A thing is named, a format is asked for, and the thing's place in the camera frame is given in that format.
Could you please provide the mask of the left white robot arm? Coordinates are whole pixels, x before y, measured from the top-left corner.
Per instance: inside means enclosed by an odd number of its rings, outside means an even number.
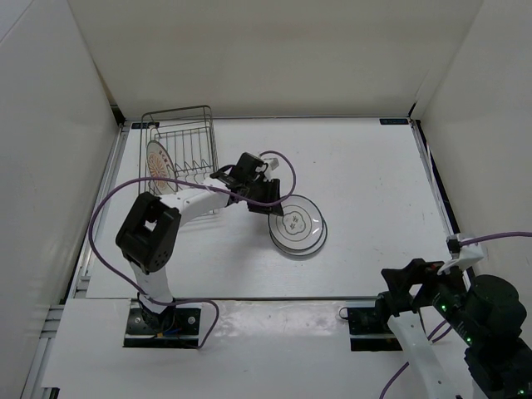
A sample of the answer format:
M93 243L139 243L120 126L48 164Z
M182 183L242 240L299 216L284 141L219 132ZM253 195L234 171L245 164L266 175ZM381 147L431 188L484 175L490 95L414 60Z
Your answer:
M255 214L283 214L280 180L271 172L278 158L243 153L199 184L175 194L140 194L116 236L116 245L129 262L136 280L145 322L157 333L171 329L175 317L165 266L179 229L211 211L244 201Z

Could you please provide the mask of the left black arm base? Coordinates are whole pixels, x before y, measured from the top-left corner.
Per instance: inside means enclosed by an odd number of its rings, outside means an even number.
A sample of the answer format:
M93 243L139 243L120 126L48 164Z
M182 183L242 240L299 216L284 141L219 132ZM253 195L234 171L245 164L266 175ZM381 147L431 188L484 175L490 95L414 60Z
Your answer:
M199 346L201 308L172 308L151 314L137 302L131 304L123 347L149 349L194 349Z

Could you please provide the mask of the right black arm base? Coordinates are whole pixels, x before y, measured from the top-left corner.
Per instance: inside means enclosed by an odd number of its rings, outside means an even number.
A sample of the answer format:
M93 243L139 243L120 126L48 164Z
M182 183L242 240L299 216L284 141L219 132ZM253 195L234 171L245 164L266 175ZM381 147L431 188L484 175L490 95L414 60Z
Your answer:
M347 322L352 352L400 352L401 344L388 326L392 315L381 295L346 302L337 313Z

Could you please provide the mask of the white plate green rim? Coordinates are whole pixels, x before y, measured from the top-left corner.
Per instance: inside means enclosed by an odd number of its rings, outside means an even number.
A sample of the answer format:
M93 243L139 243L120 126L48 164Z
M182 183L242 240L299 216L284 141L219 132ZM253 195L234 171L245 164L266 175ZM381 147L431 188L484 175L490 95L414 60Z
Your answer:
M269 233L282 245L294 249L309 249L323 231L323 213L303 195L292 195L282 204L283 216L268 217Z
M328 238L328 226L327 226L327 222L323 221L323 231L321 233L321 236L318 242L315 245L311 246L309 249L303 249L303 250L290 249L282 245L281 243L279 243L276 240L276 238L274 238L272 233L269 233L269 236L273 242L273 245L282 253L285 253L286 255L289 255L295 258L307 258L307 257L312 257L315 254L319 253L321 249L323 248L323 246L325 245L327 238Z

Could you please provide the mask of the white plate orange sunburst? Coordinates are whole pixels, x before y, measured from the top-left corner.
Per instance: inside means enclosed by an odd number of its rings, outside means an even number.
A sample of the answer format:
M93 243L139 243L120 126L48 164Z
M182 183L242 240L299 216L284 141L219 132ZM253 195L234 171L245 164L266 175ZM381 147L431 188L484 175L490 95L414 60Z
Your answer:
M152 178L151 187L158 195L171 195L177 191L175 165L165 147L151 140L146 147L146 166Z

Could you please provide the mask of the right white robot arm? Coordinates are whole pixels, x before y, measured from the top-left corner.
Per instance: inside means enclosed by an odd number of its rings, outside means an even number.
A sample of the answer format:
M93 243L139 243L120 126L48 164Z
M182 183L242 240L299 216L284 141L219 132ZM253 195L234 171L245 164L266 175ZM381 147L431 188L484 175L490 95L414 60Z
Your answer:
M442 262L413 259L401 269L385 268L387 290L377 297L373 322L392 332L430 398L458 398L426 336L419 311L434 308L466 344L465 363L477 390L488 398L531 396L531 349L521 339L527 317L516 288L482 274L469 287L461 270Z

